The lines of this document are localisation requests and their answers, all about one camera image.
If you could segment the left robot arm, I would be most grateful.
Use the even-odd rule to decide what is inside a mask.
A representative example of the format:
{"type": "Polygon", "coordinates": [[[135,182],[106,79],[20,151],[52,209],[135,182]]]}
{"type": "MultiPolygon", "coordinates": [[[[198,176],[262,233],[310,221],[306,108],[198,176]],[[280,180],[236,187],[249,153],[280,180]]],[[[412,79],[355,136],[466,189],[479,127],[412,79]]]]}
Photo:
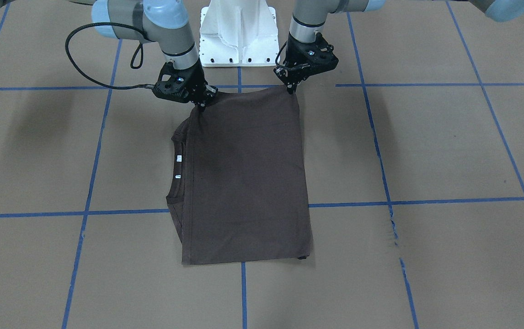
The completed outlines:
{"type": "Polygon", "coordinates": [[[384,4],[384,0],[298,0],[289,37],[279,50],[286,51],[285,58],[282,63],[275,60],[274,68],[287,92],[293,94],[308,77],[337,67],[333,46],[322,35],[329,14],[376,11],[384,4]]]}

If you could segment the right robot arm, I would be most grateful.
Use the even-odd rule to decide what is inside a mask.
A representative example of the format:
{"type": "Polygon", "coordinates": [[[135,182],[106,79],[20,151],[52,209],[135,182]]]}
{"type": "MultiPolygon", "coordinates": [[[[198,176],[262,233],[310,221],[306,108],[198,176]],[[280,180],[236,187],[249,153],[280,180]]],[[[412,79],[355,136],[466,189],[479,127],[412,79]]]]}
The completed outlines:
{"type": "Polygon", "coordinates": [[[148,86],[156,97],[190,102],[201,111],[214,100],[218,90],[205,79],[181,0],[95,0],[92,21],[103,36],[160,46],[165,63],[148,86]]]}

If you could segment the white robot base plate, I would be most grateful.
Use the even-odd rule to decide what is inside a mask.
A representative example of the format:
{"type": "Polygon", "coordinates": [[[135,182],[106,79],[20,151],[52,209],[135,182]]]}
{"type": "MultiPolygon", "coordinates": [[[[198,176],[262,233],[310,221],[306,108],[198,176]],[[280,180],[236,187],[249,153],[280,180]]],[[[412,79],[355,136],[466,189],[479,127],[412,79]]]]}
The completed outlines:
{"type": "Polygon", "coordinates": [[[199,58],[204,67],[274,66],[276,12],[265,0],[212,0],[201,9],[199,58]]]}

